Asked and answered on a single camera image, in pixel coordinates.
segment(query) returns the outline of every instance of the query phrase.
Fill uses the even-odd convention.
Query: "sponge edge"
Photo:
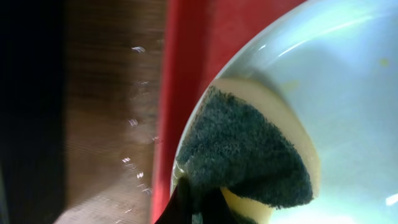
[[[267,223],[270,207],[308,203],[319,189],[319,160],[300,122],[275,94],[248,80],[211,84],[177,162],[193,197],[226,187],[230,208],[258,223]]]

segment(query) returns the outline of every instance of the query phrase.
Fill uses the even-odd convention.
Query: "white plate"
[[[320,196],[275,211],[271,224],[398,223],[398,0],[308,1],[255,36],[219,77],[278,93],[320,156]]]

